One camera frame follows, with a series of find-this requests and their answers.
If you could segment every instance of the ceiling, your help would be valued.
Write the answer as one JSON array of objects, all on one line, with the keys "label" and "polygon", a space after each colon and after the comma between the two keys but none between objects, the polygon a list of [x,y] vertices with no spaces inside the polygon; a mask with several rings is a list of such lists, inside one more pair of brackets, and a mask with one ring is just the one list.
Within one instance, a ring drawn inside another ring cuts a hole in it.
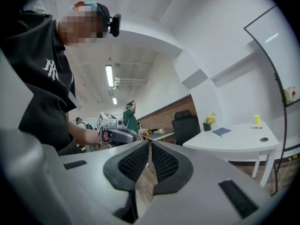
[{"label": "ceiling", "polygon": [[[81,0],[54,0],[54,13],[62,17],[68,7]],[[143,17],[161,26],[172,29],[180,15],[195,0],[96,0],[108,7],[111,16],[122,14],[123,19]],[[112,65],[113,76],[147,79],[158,52],[126,45],[103,46],[84,44],[67,47],[66,56],[75,77],[76,96],[84,106],[86,103],[112,105],[108,93],[105,65]],[[133,100],[140,86],[120,87],[118,103]]]}]

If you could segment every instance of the fluorescent light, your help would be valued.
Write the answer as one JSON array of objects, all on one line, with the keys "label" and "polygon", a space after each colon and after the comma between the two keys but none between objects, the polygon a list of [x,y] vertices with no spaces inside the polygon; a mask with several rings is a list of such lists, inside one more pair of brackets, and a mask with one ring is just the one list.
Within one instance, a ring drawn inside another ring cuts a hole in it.
[{"label": "fluorescent light", "polygon": [[278,33],[276,33],[276,34],[273,35],[272,37],[268,38],[264,43],[270,42],[272,39],[276,38],[277,36],[278,36]]},{"label": "fluorescent light", "polygon": [[106,69],[108,86],[113,87],[113,68],[111,65],[106,65],[105,69]]}]

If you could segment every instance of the whiteboard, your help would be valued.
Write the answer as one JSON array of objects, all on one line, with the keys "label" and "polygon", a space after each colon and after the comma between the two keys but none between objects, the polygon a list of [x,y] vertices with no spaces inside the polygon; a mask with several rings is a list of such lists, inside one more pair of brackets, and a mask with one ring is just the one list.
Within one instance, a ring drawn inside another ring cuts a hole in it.
[{"label": "whiteboard", "polygon": [[288,21],[275,6],[245,27],[273,63],[283,89],[296,87],[300,98],[300,46]]}]

